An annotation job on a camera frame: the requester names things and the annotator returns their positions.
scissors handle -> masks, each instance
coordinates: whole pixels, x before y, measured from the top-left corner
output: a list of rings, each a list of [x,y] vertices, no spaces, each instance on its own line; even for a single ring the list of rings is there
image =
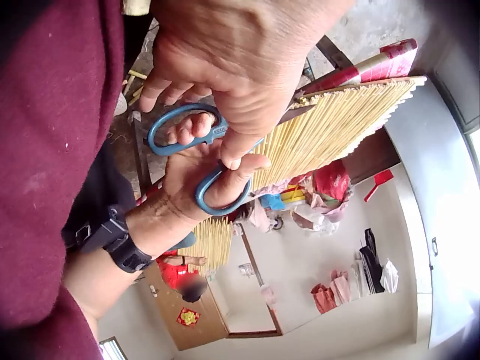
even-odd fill
[[[155,142],[154,142],[155,134],[158,131],[158,128],[160,126],[162,126],[167,120],[170,120],[171,118],[185,111],[192,111],[192,110],[204,110],[212,113],[219,121],[218,125],[212,127],[212,129],[206,136],[195,138],[188,145],[180,145],[179,143],[167,145],[167,146],[155,145]],[[161,155],[161,156],[170,156],[174,153],[188,149],[192,146],[196,146],[201,143],[211,144],[214,139],[223,137],[225,135],[225,132],[227,131],[227,128],[228,128],[227,121],[223,118],[223,116],[220,114],[220,112],[216,107],[208,104],[202,104],[202,103],[187,104],[187,105],[180,106],[179,108],[173,109],[171,111],[168,111],[162,116],[160,116],[148,131],[147,141],[148,141],[148,146],[150,146],[150,148],[155,154]]]
[[[162,124],[164,124],[167,120],[173,118],[174,116],[177,116],[185,111],[191,111],[191,110],[208,111],[212,113],[219,120],[219,124],[212,127],[212,129],[210,130],[207,136],[204,136],[201,138],[195,138],[188,145],[180,145],[180,144],[172,144],[167,146],[155,145],[155,142],[154,142],[155,134],[158,128]],[[176,108],[174,110],[171,110],[163,114],[160,118],[158,118],[157,121],[155,121],[152,127],[150,128],[150,131],[148,132],[147,140],[148,140],[148,145],[150,146],[150,148],[155,154],[162,155],[162,156],[170,156],[174,153],[188,149],[192,146],[196,146],[201,143],[211,144],[214,139],[223,137],[225,135],[225,132],[227,131],[227,128],[228,128],[227,121],[223,118],[223,116],[220,114],[220,112],[216,107],[208,104],[201,104],[201,103],[187,104],[187,105],[180,106],[179,108]],[[263,139],[259,140],[254,145],[254,147],[257,146],[262,141]],[[200,182],[200,184],[198,184],[197,188],[195,189],[195,200],[197,201],[198,206],[207,214],[214,215],[214,216],[223,216],[231,213],[233,210],[237,209],[240,205],[242,205],[243,201],[245,200],[248,193],[250,192],[250,189],[252,188],[252,179],[249,179],[242,193],[238,197],[238,199],[235,200],[232,204],[221,209],[213,209],[209,207],[207,204],[205,204],[205,201],[204,201],[205,192],[215,182],[215,180],[217,180],[220,177],[220,175],[222,175],[222,173],[227,170],[228,168],[225,165],[223,165],[221,161],[219,161],[219,164],[215,167],[215,169],[211,173],[209,173]]]
[[[248,182],[245,184],[245,187],[243,188],[242,193],[238,197],[237,200],[235,200],[232,204],[229,206],[223,207],[221,209],[214,209],[209,207],[207,204],[205,204],[204,201],[204,196],[205,192],[208,190],[208,188],[217,180],[220,175],[224,171],[227,171],[228,168],[222,164],[221,161],[219,161],[217,167],[212,170],[210,174],[208,174],[201,182],[200,184],[197,185],[197,188],[195,189],[195,200],[203,211],[205,211],[207,214],[213,215],[213,216],[223,216],[230,214],[233,210],[237,209],[240,205],[243,204],[243,201],[247,197],[248,193],[250,192],[250,189],[252,188],[252,179],[248,179]]]

red dustpan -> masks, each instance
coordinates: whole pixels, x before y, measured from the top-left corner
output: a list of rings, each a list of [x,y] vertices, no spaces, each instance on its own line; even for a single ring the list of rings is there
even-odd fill
[[[365,199],[364,199],[365,202],[370,200],[373,193],[375,191],[377,191],[377,189],[380,185],[385,184],[387,181],[393,179],[393,174],[390,170],[384,170],[384,171],[376,174],[373,179],[375,180],[375,186],[373,187],[373,189],[370,190],[370,192],[367,194],[367,196],[365,196]]]

bamboo mat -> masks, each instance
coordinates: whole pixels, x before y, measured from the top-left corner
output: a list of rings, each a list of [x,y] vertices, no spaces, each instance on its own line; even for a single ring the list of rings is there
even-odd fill
[[[204,266],[189,264],[188,271],[198,270],[198,274],[205,276],[207,270],[216,270],[228,262],[230,244],[232,242],[232,222],[224,217],[220,220],[209,218],[198,224],[193,232],[197,238],[196,243],[178,250],[178,255],[207,257]]]
[[[305,96],[293,107],[317,106],[276,126],[252,150],[267,156],[272,163],[270,168],[254,174],[252,190],[315,170],[348,155],[425,81],[424,76],[386,79]]]

maroon sleeve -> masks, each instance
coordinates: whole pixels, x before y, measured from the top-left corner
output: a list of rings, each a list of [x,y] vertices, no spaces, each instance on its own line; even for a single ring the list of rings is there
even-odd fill
[[[60,286],[60,230],[120,93],[120,4],[53,1],[0,72],[0,326],[30,327],[40,358],[101,358]]]

watch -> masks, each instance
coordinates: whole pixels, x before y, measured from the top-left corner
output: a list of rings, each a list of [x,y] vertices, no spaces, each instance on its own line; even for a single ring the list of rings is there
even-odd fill
[[[133,274],[147,268],[153,259],[137,248],[133,242],[123,213],[119,205],[111,205],[108,207],[108,215],[104,217],[105,221],[100,226],[97,225],[92,232],[91,226],[87,224],[85,226],[88,231],[83,234],[79,230],[76,236],[77,242],[82,244],[80,247],[82,252],[88,253],[103,248],[120,269]]]
[[[120,269],[130,274],[144,270],[152,263],[152,257],[137,248],[129,233],[105,245],[103,249]]]

